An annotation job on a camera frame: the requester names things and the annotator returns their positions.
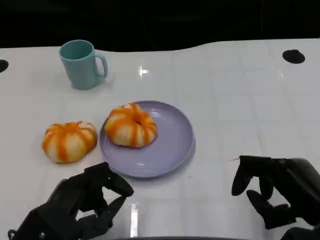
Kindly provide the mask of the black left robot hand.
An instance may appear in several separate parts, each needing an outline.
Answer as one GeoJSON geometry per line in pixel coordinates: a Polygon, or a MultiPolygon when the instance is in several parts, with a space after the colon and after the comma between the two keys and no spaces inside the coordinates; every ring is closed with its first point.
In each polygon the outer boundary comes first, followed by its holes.
{"type": "Polygon", "coordinates": [[[113,226],[133,188],[107,162],[62,180],[41,206],[31,210],[10,240],[90,240],[113,226]]]}

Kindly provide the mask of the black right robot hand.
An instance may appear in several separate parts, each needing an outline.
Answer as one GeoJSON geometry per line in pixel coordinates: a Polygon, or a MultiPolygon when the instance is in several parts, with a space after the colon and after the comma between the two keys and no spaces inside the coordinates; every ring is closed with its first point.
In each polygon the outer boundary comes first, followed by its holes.
{"type": "Polygon", "coordinates": [[[304,158],[241,155],[231,194],[246,192],[267,230],[302,218],[320,223],[320,175],[304,158]]]}

